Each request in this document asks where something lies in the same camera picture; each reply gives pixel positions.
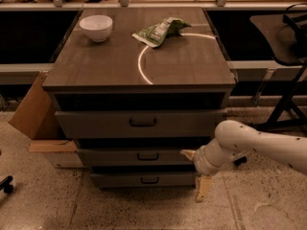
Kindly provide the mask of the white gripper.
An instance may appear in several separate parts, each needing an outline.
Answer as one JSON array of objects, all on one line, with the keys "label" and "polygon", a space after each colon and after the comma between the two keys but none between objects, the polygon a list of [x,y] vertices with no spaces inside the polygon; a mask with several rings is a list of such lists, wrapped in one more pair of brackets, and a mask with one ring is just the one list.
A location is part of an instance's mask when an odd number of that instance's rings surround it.
[{"label": "white gripper", "polygon": [[215,175],[219,168],[209,162],[205,156],[205,146],[201,146],[196,151],[191,149],[182,149],[180,151],[188,160],[194,161],[195,168],[201,175],[196,178],[196,196],[197,203],[203,202],[212,185],[212,177]]}]

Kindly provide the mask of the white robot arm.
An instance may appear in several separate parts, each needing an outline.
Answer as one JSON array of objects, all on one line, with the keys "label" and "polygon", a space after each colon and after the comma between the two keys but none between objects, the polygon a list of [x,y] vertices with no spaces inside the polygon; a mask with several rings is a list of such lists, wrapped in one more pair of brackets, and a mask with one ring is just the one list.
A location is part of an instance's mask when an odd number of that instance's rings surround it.
[{"label": "white robot arm", "polygon": [[220,122],[214,138],[198,149],[182,149],[180,153],[194,163],[196,202],[203,202],[212,183],[212,176],[222,166],[251,152],[258,152],[299,173],[307,174],[307,138],[267,133],[233,120]]}]

